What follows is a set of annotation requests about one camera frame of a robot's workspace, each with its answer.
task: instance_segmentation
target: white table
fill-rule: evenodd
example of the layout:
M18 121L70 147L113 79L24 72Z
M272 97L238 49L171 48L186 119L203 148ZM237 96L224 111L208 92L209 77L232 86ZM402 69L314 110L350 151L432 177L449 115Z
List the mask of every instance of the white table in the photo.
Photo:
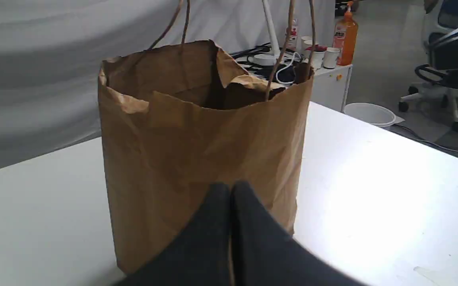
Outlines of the white table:
M313 103L308 120L296 239L372 286L458 285L458 159ZM121 277L100 138L0 170L1 286Z

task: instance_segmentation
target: floor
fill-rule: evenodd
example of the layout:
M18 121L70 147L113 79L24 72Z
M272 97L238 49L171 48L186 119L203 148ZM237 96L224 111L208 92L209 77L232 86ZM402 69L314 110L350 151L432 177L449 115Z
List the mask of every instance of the floor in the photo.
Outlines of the floor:
M440 102L414 102L407 113L398 112L400 97L410 83L419 81L414 68L427 61L420 43L424 14L423 0L361 2L354 15L359 32L347 102L382 105L423 138L458 147L458 133L450 130L450 108L441 108Z

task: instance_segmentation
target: white cabinet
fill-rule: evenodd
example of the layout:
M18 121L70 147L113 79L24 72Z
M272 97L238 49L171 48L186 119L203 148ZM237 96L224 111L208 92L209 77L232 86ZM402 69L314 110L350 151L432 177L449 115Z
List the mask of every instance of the white cabinet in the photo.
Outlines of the white cabinet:
M316 70L311 101L342 112L352 69L353 65Z

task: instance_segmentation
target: white bucket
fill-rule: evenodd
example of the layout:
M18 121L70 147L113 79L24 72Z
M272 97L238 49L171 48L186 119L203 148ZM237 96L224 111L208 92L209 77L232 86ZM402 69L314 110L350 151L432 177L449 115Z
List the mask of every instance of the white bucket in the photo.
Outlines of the white bucket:
M393 124L404 121L389 109L371 103L350 103L345 106L344 113L386 130Z

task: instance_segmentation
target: orange bottle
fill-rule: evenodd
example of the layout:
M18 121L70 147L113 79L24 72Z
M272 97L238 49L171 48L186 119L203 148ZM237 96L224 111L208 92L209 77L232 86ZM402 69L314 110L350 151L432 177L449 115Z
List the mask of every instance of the orange bottle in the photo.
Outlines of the orange bottle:
M340 66L350 65L355 53L356 36L358 34L358 24L353 20L350 1L344 18L335 25L335 36L333 37L333 47L341 50L337 64Z

